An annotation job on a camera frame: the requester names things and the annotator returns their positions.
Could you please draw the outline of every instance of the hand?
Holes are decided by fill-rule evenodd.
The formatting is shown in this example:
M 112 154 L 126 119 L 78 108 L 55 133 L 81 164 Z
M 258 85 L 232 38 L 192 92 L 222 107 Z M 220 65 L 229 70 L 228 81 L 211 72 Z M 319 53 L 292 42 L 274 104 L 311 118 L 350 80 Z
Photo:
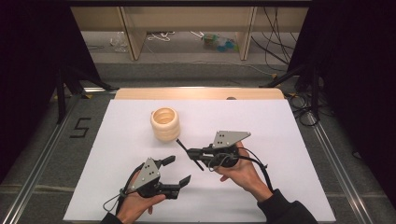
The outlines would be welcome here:
M 134 183 L 140 171 L 137 172 L 131 180 Z M 148 210 L 151 215 L 153 210 L 153 205 L 165 200 L 165 195 L 155 195 L 151 198 L 143 198 L 137 192 L 128 194 L 124 199 L 124 202 L 120 208 L 117 218 L 124 224 L 134 223 L 140 216 Z
M 236 146 L 239 148 L 239 155 L 249 157 L 248 152 L 242 149 L 244 146 L 241 142 L 237 142 Z M 272 196 L 271 190 L 262 182 L 251 161 L 239 159 L 238 163 L 233 167 L 220 166 L 216 167 L 215 170 L 222 175 L 221 182 L 231 178 L 235 184 L 250 192 L 259 202 L 265 201 Z

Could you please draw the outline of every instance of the white paper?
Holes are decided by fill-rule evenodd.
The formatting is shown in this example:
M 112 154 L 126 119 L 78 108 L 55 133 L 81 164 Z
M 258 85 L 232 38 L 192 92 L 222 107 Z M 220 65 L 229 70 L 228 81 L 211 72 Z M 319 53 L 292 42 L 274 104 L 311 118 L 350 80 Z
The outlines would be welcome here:
M 243 144 L 268 164 L 274 189 L 280 189 L 290 202 L 300 201 L 317 221 L 335 221 L 286 100 L 111 101 L 65 220 L 102 220 L 106 215 L 104 202 L 119 193 L 135 167 L 148 157 L 162 160 L 171 155 L 176 156 L 176 161 L 161 167 L 160 181 L 176 184 L 191 175 L 191 182 L 180 191 L 178 199 L 155 205 L 154 213 L 144 214 L 139 221 L 265 220 L 256 200 L 232 180 L 220 182 L 220 175 L 207 169 L 201 171 L 176 141 L 165 144 L 154 137 L 150 114 L 163 106 L 179 114 L 179 139 L 186 148 L 207 147 L 213 143 L 216 131 L 251 132 Z

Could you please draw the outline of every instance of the beige cup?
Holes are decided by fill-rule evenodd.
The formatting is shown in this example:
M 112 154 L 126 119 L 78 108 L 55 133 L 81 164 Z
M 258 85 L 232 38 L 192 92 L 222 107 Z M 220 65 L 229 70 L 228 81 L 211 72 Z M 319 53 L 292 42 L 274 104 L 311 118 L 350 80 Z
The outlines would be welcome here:
M 180 135 L 178 113 L 170 107 L 162 107 L 151 113 L 151 126 L 156 138 L 163 142 L 176 140 Z

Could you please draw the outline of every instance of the black sleeve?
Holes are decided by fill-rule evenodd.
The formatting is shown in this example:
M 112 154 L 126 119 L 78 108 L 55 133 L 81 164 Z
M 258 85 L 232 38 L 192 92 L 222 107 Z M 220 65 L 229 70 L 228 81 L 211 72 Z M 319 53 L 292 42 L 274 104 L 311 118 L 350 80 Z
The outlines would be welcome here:
M 100 224 L 122 224 L 122 222 L 113 214 L 107 213 Z
M 257 203 L 267 217 L 268 224 L 313 224 L 317 223 L 312 214 L 300 202 L 289 203 L 279 189 L 271 198 Z

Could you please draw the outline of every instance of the metal rail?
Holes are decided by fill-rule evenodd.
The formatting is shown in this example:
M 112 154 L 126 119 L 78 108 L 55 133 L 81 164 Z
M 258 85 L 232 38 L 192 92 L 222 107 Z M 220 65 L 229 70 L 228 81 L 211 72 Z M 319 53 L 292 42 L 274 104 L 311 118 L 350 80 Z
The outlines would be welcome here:
M 323 126 L 320 122 L 314 126 L 315 134 L 318 137 L 318 140 L 321 146 L 324 149 L 324 152 L 329 160 L 334 173 L 340 182 L 341 188 L 343 189 L 349 204 L 355 213 L 356 218 L 358 219 L 359 223 L 361 224 L 370 224 L 374 223 L 370 218 L 370 215 L 367 211 L 366 205 L 364 204 L 363 199 L 359 195 L 358 191 L 356 190 L 352 180 L 350 179 L 346 168 L 344 167 L 343 163 L 341 163 L 340 159 L 337 156 L 334 148 L 332 147 L 332 143 L 328 138 L 327 134 L 325 133 Z
M 54 131 L 52 132 L 49 141 L 47 142 L 46 146 L 44 147 L 43 151 L 40 154 L 37 162 L 35 163 L 35 167 L 33 168 L 32 172 L 29 174 L 28 178 L 26 179 L 25 183 L 23 184 L 18 196 L 15 198 L 13 204 L 10 206 L 6 218 L 3 221 L 3 224 L 16 224 L 18 223 L 24 208 L 29 202 L 30 197 L 32 196 L 33 191 L 35 190 L 35 186 L 42 175 L 43 171 L 45 170 L 47 163 L 50 160 L 52 152 L 57 147 L 60 137 L 64 132 L 64 127 L 67 124 L 67 121 L 70 115 L 75 108 L 79 95 L 74 95 L 69 101 L 67 113 L 62 120 L 61 123 L 57 124 Z

